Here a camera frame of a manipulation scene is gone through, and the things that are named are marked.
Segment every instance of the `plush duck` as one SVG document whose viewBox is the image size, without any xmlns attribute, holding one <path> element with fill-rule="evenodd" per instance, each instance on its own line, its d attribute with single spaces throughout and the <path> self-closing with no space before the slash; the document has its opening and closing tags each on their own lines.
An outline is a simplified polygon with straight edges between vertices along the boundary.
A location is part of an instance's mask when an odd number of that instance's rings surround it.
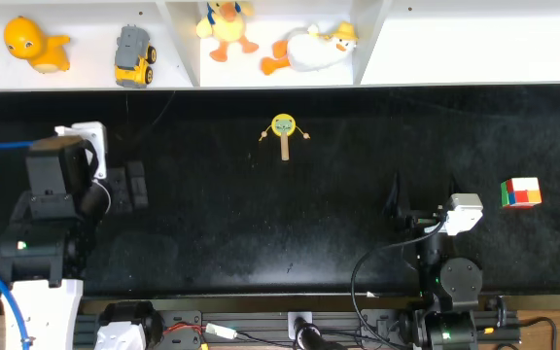
<svg viewBox="0 0 560 350">
<path fill-rule="evenodd" d="M 284 67 L 299 72 L 328 68 L 351 55 L 357 42 L 354 26 L 348 22 L 341 23 L 330 36 L 320 34 L 313 24 L 308 29 L 294 30 L 287 40 L 276 42 L 273 56 L 277 59 L 264 58 L 261 69 L 265 75 L 271 75 Z"/>
<path fill-rule="evenodd" d="M 196 34 L 204 39 L 213 35 L 220 41 L 220 47 L 211 52 L 211 58 L 218 62 L 228 60 L 228 45 L 239 42 L 245 53 L 253 53 L 259 46 L 245 37 L 245 21 L 243 15 L 252 16 L 254 8 L 249 3 L 208 2 L 207 16 L 203 18 L 195 29 Z"/>
<path fill-rule="evenodd" d="M 66 35 L 48 36 L 31 19 L 17 17 L 4 29 L 8 51 L 16 58 L 26 59 L 40 73 L 67 71 L 70 62 L 62 47 L 70 43 Z"/>
</svg>

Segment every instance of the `black table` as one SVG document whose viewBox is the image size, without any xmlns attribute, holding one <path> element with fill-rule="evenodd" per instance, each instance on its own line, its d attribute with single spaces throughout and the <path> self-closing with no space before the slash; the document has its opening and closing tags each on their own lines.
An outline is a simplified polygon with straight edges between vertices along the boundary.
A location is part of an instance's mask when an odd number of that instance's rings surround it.
<svg viewBox="0 0 560 350">
<path fill-rule="evenodd" d="M 279 113 L 312 137 L 290 138 L 289 162 L 278 137 L 259 142 Z M 143 161 L 151 205 L 104 220 L 89 298 L 347 293 L 365 251 L 409 238 L 381 213 L 398 170 L 417 209 L 442 204 L 451 175 L 480 195 L 455 245 L 485 293 L 560 294 L 560 86 L 0 94 L 0 142 L 94 120 L 110 165 Z M 544 203 L 501 209 L 500 184 L 528 176 Z M 0 232 L 27 188 L 23 151 L 0 152 Z M 369 261 L 358 290 L 416 295 L 401 255 Z"/>
</svg>

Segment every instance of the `toy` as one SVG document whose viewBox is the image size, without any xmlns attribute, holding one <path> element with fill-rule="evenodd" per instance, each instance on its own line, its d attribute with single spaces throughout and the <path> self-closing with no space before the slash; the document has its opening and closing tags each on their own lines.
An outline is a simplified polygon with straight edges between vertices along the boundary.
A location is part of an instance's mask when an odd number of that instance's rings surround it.
<svg viewBox="0 0 560 350">
<path fill-rule="evenodd" d="M 514 178 L 501 184 L 504 208 L 530 208 L 542 202 L 537 178 Z"/>
<path fill-rule="evenodd" d="M 16 58 L 26 59 L 40 73 L 67 71 L 70 62 L 62 47 L 70 43 L 66 35 L 48 36 L 29 18 L 19 16 L 4 29 L 8 51 Z"/>
<path fill-rule="evenodd" d="M 150 65 L 157 61 L 157 50 L 151 46 L 151 37 L 146 30 L 128 25 L 122 28 L 116 44 L 116 84 L 125 88 L 145 88 L 153 81 Z"/>
<path fill-rule="evenodd" d="M 330 36 L 319 34 L 313 24 L 307 30 L 298 29 L 287 40 L 273 45 L 273 56 L 262 59 L 261 69 L 271 75 L 277 69 L 293 67 L 299 72 L 309 72 L 333 66 L 350 56 L 356 48 L 358 37 L 354 26 L 343 22 Z"/>
<path fill-rule="evenodd" d="M 196 34 L 204 39 L 213 35 L 220 47 L 211 52 L 211 58 L 218 62 L 228 60 L 228 45 L 239 42 L 245 53 L 253 53 L 259 45 L 248 41 L 245 37 L 245 21 L 243 15 L 252 16 L 254 8 L 250 3 L 236 3 L 234 1 L 207 3 L 207 16 L 203 18 L 195 29 Z"/>
<path fill-rule="evenodd" d="M 309 139 L 310 135 L 301 131 L 299 126 L 296 124 L 296 120 L 293 117 L 289 116 L 288 114 L 281 114 L 277 115 L 273 121 L 271 121 L 271 125 L 267 127 L 265 131 L 261 133 L 261 138 L 259 142 L 261 142 L 265 137 L 267 137 L 267 132 L 269 129 L 273 130 L 273 133 L 276 136 L 280 137 L 280 148 L 281 148 L 281 155 L 282 160 L 289 160 L 289 136 L 293 135 L 293 133 L 297 130 L 301 132 L 304 139 Z"/>
</svg>

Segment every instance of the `colorful cube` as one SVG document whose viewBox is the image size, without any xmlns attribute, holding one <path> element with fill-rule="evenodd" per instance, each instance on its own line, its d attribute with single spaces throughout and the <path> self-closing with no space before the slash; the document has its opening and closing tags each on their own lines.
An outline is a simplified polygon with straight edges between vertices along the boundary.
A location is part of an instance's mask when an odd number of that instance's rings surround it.
<svg viewBox="0 0 560 350">
<path fill-rule="evenodd" d="M 530 208 L 542 202 L 537 178 L 514 178 L 501 183 L 504 208 Z"/>
</svg>

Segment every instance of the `yellow hat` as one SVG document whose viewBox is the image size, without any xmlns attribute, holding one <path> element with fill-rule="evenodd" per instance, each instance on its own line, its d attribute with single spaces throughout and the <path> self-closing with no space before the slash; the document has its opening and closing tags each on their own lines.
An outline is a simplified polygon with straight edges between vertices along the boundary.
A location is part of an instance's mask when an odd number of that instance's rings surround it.
<svg viewBox="0 0 560 350">
<path fill-rule="evenodd" d="M 358 40 L 354 26 L 345 21 L 338 26 L 332 36 L 342 40 Z"/>
</svg>

